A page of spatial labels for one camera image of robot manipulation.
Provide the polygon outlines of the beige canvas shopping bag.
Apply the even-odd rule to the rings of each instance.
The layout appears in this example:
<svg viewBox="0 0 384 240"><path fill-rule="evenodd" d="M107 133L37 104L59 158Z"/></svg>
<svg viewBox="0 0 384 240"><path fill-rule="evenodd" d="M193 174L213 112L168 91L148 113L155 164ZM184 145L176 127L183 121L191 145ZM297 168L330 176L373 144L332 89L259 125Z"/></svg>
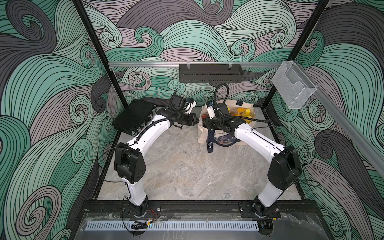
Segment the beige canvas shopping bag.
<svg viewBox="0 0 384 240"><path fill-rule="evenodd" d="M236 100L208 101L202 108L198 123L198 144L206 144L208 153L212 153L213 145L221 147L242 146L243 141L235 137L235 128L255 117L252 104Z"/></svg>

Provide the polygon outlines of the large orange dish soap bottle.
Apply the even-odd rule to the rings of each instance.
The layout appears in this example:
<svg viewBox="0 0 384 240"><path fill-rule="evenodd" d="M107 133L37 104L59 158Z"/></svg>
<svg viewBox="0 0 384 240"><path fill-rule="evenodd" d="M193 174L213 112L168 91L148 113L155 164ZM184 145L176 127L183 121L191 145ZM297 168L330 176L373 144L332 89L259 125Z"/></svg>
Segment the large orange dish soap bottle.
<svg viewBox="0 0 384 240"><path fill-rule="evenodd" d="M244 108L238 108L237 112L235 113L235 116L241 116L243 112L245 112L246 109Z"/></svg>

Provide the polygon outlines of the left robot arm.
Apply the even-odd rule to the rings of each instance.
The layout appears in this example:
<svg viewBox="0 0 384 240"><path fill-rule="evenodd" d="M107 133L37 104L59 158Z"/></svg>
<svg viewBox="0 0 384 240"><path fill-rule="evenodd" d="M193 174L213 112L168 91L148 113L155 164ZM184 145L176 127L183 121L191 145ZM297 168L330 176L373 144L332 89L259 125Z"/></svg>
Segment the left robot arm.
<svg viewBox="0 0 384 240"><path fill-rule="evenodd" d="M178 127L194 126L199 119L192 112L196 102L187 103L180 110L173 106L160 108L150 124L132 140L119 143L115 153L114 170L127 186L131 211L135 216L144 216L148 207L142 178L146 172L144 156L158 137L175 123Z"/></svg>

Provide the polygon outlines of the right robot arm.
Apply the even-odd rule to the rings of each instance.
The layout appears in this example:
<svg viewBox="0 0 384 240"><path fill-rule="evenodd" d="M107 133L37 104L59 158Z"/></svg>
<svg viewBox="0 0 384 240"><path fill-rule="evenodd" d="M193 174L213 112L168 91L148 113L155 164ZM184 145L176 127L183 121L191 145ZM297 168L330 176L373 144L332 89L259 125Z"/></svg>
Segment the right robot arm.
<svg viewBox="0 0 384 240"><path fill-rule="evenodd" d="M232 116L226 105L228 96L229 86L227 84L221 83L216 86L213 101L206 103L209 116L204 120L205 126L209 130L220 129L231 137L248 144L268 161L270 164L267 173L268 181L255 198L253 209L257 217L272 218L278 212L276 210L278 198L302 174L298 151L293 146L285 147L267 138L245 120L260 123L268 121Z"/></svg>

